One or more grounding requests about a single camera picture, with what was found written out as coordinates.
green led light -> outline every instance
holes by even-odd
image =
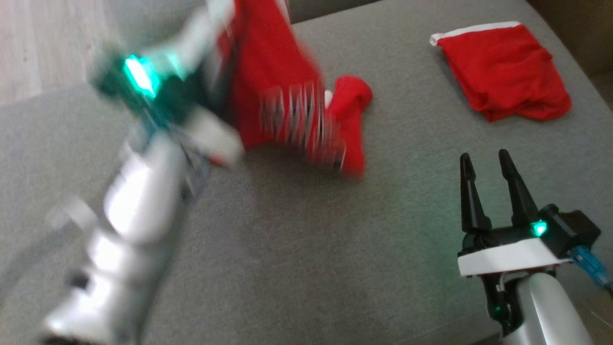
[[[541,237],[547,231],[547,223],[542,220],[532,223],[531,231],[536,237]]]
[[[145,96],[155,98],[159,88],[159,77],[149,59],[137,58],[132,55],[126,59],[124,70],[137,91]]]

blue cable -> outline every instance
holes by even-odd
[[[573,261],[587,272],[598,286],[606,289],[613,298],[612,282],[607,276],[607,269],[596,256],[585,246],[577,246],[568,253]]]

folded red cloth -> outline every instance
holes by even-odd
[[[571,100],[551,54],[516,21],[470,26],[434,34],[474,110],[493,122],[517,114],[551,120]]]

red cloth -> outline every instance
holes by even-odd
[[[552,120],[570,110],[570,97],[551,54],[524,25],[465,30],[456,36],[453,31],[433,35],[433,39],[438,38],[471,107],[487,121],[513,114]]]
[[[357,77],[339,79],[332,112],[326,112],[320,68],[294,37],[286,5],[235,0],[235,9],[231,39],[238,53],[229,104],[245,148],[276,141],[299,149],[312,164],[362,177],[360,118],[372,98],[368,85]],[[229,36],[219,37],[222,56],[230,54]]]

gray couch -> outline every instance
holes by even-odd
[[[472,111],[432,33],[525,23],[573,99],[563,118],[487,123]],[[362,76],[367,172],[335,179],[276,149],[216,171],[192,212],[145,344],[470,344],[497,331],[478,279],[458,274],[459,156],[469,152],[486,213],[511,215],[497,152],[507,148],[536,202],[582,209],[605,230],[613,267],[613,114],[539,15],[520,0],[384,0],[295,25],[329,86]],[[30,344],[80,258],[75,231],[45,226],[67,193],[92,198],[129,115],[86,85],[0,109],[0,335]],[[596,293],[560,269],[573,300]]]

